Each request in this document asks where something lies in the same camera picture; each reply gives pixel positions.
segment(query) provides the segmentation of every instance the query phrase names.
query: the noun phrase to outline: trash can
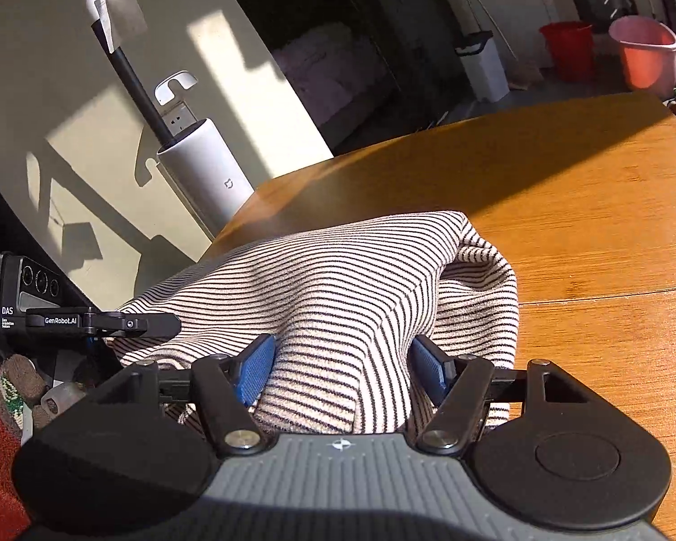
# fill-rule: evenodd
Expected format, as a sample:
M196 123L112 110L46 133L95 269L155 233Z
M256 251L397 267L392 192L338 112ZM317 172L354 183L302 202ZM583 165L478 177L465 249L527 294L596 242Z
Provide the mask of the trash can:
M676 87L676 34L661 22L644 16L624 16L608 29L618 42L626 84L661 99Z
M554 22L539 28L562 81L572 83L593 79L592 28L586 22Z
M506 74L498 57L493 32L467 34L456 46L476 99L498 101L508 94Z

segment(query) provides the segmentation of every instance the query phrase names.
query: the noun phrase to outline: pink bucket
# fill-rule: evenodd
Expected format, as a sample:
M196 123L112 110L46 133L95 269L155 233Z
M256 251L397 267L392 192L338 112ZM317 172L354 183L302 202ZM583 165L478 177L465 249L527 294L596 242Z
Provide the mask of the pink bucket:
M621 49L624 77L631 89L643 89L661 99L676 87L676 35L644 16L624 16L608 29Z

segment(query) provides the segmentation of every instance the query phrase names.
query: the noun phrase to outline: white hook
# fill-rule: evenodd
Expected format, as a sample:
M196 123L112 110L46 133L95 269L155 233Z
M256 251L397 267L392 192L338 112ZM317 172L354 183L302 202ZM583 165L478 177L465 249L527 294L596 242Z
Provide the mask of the white hook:
M173 93L173 90L168 85L168 83L173 81L173 79L180 83L183 89L190 89L195 85L195 83L198 82L198 79L196 79L191 73L188 73L188 71L178 71L178 73L175 75L171 75L164 81L161 81L155 88L155 99L158 100L158 103L161 106L164 106L169 101L175 99L175 93Z

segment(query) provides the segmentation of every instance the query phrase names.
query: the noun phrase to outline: gray ribbed surface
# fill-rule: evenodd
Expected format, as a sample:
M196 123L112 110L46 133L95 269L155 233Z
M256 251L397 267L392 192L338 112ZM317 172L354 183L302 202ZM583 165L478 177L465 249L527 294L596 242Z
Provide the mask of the gray ribbed surface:
M350 446L336 449L333 443L340 440ZM178 517L141 533L111 537L114 541L579 538L665 539L644 522L584 535L523 524L484 499L459 462L420 454L401 435L282 436L259 457L225 462L203 499Z

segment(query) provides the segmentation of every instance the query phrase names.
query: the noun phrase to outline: broom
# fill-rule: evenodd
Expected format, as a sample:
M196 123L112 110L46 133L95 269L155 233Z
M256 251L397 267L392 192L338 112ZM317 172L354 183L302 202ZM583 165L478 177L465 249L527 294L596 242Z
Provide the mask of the broom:
M481 28L481 21L478 19L478 15L476 15L476 10L474 10L473 4L470 3L470 0L466 1L469 4L470 13L473 14L479 30L482 30L483 28ZM488 8L486 8L485 4L483 4L481 0L476 0L476 2L478 2L481 8L483 8L483 12L486 14L486 16L488 16L491 24L493 24L494 28L496 28L496 32L498 32L502 41L505 42L508 52L510 52L511 56L513 57L513 63L510 65L510 67L506 68L506 79L508 80L508 85L510 88L525 90L528 89L533 83L540 83L543 81L544 76L541 74L541 70L538 68L538 66L534 63L528 63L526 61L522 62L518 59L518 56L512 49L500 26L498 26L497 22L493 19L493 16L491 16Z

